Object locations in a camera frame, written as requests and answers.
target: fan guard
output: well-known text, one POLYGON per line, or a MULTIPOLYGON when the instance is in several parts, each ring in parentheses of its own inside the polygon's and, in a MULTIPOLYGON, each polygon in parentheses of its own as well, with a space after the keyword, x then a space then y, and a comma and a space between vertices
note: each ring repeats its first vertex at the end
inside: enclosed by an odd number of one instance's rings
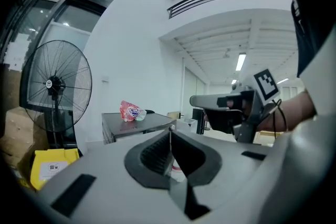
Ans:
POLYGON ((84 54, 65 40, 52 40, 38 47, 28 58, 21 85, 26 111, 40 128, 62 132, 83 116, 91 97, 92 75, 84 54), (39 120, 41 113, 45 121, 39 120), (65 114, 69 113, 73 121, 65 114))

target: black cable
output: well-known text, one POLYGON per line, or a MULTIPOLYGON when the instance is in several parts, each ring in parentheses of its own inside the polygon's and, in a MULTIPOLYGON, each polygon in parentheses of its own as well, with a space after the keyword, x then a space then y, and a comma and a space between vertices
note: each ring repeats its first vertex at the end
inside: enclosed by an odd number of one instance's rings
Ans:
POLYGON ((277 134, 275 130, 275 112, 273 113, 273 129, 274 129, 274 139, 277 139, 277 134))
MULTIPOLYGON (((287 120, 286 120, 285 114, 283 113, 283 111, 282 111, 282 109, 281 109, 281 107, 280 107, 280 105, 281 105, 281 103, 282 103, 282 100, 279 99, 277 102, 275 102, 275 101, 273 100, 273 103, 274 103, 275 106, 279 109, 280 114, 281 114, 281 116, 282 116, 282 119, 284 120, 283 122, 284 122, 284 124, 285 124, 286 132, 288 132, 287 120)), ((276 137, 276 129, 275 129, 275 126, 276 126, 276 124, 275 124, 275 112, 274 112, 274 114, 273 114, 274 137, 276 137)))

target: person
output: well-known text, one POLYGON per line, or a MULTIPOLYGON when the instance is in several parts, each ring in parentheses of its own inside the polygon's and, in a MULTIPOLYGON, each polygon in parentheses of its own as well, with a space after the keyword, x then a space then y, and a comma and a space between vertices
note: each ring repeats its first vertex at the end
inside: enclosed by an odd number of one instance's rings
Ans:
MULTIPOLYGON (((293 0, 291 12, 298 42, 298 76, 322 47, 335 24, 335 3, 335 0, 293 0)), ((227 105, 231 108, 233 102, 228 101, 227 105)), ((296 97, 282 102, 281 108, 287 120, 288 130, 293 130, 300 122, 312 118, 316 113, 306 90, 296 97)), ((243 102, 243 111, 245 114, 249 114, 249 103, 243 102)), ((276 131, 286 131, 279 110, 275 113, 276 131)), ((273 116, 269 116, 260 124, 258 130, 274 131, 273 121, 273 116)))

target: table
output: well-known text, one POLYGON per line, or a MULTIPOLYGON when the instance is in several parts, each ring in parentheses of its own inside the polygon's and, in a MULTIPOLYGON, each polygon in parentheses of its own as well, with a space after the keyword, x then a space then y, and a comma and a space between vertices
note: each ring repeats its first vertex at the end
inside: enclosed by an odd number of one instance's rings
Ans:
POLYGON ((166 129, 171 124, 176 124, 176 120, 152 113, 147 114, 143 121, 125 122, 120 113, 103 113, 102 124, 105 142, 113 143, 126 136, 166 129))

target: ceiling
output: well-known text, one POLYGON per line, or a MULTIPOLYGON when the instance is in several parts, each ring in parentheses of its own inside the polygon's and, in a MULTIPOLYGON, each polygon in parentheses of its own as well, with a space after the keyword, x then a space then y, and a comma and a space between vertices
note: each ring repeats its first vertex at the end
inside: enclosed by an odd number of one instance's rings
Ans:
POLYGON ((263 68, 269 68, 277 81, 290 78, 300 83, 296 79, 297 40, 289 11, 240 10, 223 14, 216 21, 208 27, 195 24, 192 32, 174 38, 212 84, 231 84, 233 79, 243 79, 263 68), (246 60, 242 70, 236 71, 239 53, 243 52, 246 60))

